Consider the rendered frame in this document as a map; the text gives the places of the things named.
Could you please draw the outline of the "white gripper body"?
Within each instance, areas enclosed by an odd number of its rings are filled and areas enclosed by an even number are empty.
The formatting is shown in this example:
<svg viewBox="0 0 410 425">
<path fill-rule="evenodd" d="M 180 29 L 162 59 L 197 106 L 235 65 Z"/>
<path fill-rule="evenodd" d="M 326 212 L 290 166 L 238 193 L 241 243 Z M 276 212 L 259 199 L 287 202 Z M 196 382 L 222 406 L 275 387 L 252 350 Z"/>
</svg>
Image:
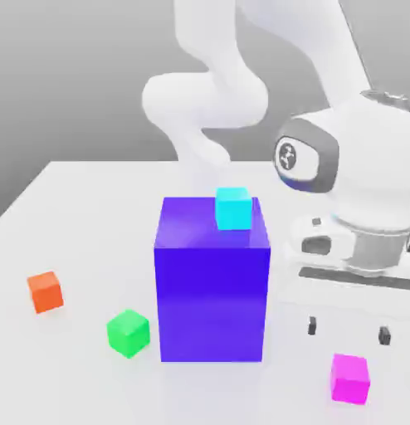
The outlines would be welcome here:
<svg viewBox="0 0 410 425">
<path fill-rule="evenodd" d="M 410 259 L 382 276 L 292 264 L 285 270 L 285 300 L 410 320 Z"/>
</svg>

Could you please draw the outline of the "small magenta cube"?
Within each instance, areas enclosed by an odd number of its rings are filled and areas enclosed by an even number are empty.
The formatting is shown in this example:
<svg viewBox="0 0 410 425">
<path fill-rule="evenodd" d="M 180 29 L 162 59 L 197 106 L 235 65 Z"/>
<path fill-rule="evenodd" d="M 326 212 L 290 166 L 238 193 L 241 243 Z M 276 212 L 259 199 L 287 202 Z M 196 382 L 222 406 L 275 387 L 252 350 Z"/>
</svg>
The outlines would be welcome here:
<svg viewBox="0 0 410 425">
<path fill-rule="evenodd" d="M 365 405 L 370 384 L 366 358 L 334 354 L 330 370 L 330 395 L 333 401 Z"/>
</svg>

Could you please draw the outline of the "small cyan cube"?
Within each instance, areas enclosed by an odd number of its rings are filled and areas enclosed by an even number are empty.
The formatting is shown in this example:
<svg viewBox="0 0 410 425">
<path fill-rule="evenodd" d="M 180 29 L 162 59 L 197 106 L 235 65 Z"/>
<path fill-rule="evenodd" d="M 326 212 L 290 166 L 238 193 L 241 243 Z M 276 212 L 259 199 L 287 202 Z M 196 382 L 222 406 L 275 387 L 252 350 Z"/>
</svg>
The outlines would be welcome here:
<svg viewBox="0 0 410 425">
<path fill-rule="evenodd" d="M 215 197 L 217 228 L 223 231 L 251 228 L 252 198 L 245 187 L 220 187 Z"/>
</svg>

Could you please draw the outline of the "small green cube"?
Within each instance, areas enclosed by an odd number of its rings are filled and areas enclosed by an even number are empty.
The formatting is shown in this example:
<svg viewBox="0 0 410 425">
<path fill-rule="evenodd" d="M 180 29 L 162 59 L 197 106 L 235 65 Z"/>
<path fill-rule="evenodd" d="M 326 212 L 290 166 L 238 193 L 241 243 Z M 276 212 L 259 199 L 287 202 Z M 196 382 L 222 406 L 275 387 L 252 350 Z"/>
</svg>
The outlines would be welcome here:
<svg viewBox="0 0 410 425">
<path fill-rule="evenodd" d="M 109 345 L 125 358 L 133 358 L 150 343 L 149 321 L 134 310 L 119 313 L 106 324 Z"/>
</svg>

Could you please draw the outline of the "small orange cube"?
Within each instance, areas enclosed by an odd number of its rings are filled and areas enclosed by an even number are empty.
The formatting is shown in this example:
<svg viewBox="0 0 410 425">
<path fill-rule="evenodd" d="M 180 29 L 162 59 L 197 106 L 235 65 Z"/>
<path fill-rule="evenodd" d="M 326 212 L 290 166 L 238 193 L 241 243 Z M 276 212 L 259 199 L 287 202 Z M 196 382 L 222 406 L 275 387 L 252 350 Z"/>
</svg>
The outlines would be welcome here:
<svg viewBox="0 0 410 425">
<path fill-rule="evenodd" d="M 30 276 L 27 284 L 37 314 L 64 305 L 61 284 L 53 271 Z"/>
</svg>

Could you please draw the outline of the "large purple box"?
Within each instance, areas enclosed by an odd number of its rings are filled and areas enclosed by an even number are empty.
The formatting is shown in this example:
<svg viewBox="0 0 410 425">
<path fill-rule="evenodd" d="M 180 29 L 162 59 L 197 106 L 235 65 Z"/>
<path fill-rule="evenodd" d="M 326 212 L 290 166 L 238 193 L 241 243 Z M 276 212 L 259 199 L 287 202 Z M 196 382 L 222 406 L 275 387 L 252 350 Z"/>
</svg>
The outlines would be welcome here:
<svg viewBox="0 0 410 425">
<path fill-rule="evenodd" d="M 163 200 L 154 243 L 160 358 L 259 362 L 271 245 L 257 198 L 251 229 L 220 231 L 213 198 Z"/>
</svg>

